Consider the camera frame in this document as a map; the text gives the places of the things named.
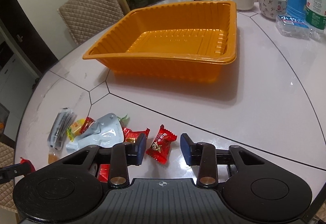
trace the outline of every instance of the chair backrest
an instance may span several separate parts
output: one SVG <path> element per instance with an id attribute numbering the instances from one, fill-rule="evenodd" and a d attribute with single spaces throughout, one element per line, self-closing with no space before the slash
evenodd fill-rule
<path id="1" fill-rule="evenodd" d="M 78 45 L 124 17 L 117 0 L 68 0 L 58 13 Z"/>
<path id="2" fill-rule="evenodd" d="M 0 142 L 0 168 L 14 163 L 14 149 Z M 12 199 L 14 186 L 12 181 L 0 185 L 0 208 L 17 213 L 16 206 Z"/>

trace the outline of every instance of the white table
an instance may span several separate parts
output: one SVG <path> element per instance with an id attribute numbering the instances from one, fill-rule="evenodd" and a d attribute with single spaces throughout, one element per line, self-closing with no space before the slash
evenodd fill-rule
<path id="1" fill-rule="evenodd" d="M 128 114 L 134 131 L 150 128 L 147 147 L 161 124 L 179 137 L 185 132 L 194 142 L 219 149 L 241 145 L 303 178 L 315 198 L 326 182 L 326 47 L 283 37 L 257 3 L 252 11 L 239 12 L 237 23 L 237 59 L 209 85 L 116 78 L 98 61 L 82 60 L 105 31 L 97 34 L 41 79 L 22 119 L 15 162 L 24 157 L 36 169 L 47 165 L 46 140 L 60 108 L 71 107 L 78 118 L 113 112 Z M 129 167 L 130 178 L 196 179 L 196 168 L 183 159 L 179 137 L 166 165 L 146 155 L 141 166 Z M 219 167 L 220 181 L 226 178 L 226 168 Z"/>

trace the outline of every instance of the white bottle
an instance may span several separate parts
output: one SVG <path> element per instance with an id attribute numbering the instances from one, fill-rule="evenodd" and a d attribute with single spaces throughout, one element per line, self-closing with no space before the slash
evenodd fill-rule
<path id="1" fill-rule="evenodd" d="M 326 0 L 307 0 L 306 22 L 311 29 L 310 37 L 318 42 L 325 41 Z"/>

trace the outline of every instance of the blue label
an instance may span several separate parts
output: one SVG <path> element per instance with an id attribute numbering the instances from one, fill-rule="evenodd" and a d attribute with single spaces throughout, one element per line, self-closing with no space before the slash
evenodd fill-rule
<path id="1" fill-rule="evenodd" d="M 307 27 L 307 25 L 299 18 L 294 18 L 291 16 L 286 16 L 286 15 L 278 15 L 279 18 L 282 19 L 282 21 L 285 24 L 288 25 L 293 25 L 293 26 L 297 26 L 297 27 L 301 27 L 301 28 L 309 28 Z"/>

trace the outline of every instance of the bottle label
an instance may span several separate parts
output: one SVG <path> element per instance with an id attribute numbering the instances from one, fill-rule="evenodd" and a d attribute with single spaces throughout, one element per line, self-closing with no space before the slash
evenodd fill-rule
<path id="1" fill-rule="evenodd" d="M 315 28 L 324 30 L 326 24 L 326 0 L 307 0 L 306 21 Z"/>
<path id="2" fill-rule="evenodd" d="M 287 16 L 287 15 L 278 15 L 278 17 L 280 19 L 282 19 L 283 23 L 284 24 L 287 24 L 287 25 L 293 25 L 293 26 L 296 26 L 296 27 L 301 27 L 301 28 L 309 28 L 306 26 L 306 24 L 299 18 L 294 18 L 294 17 L 291 17 L 291 16 Z"/>

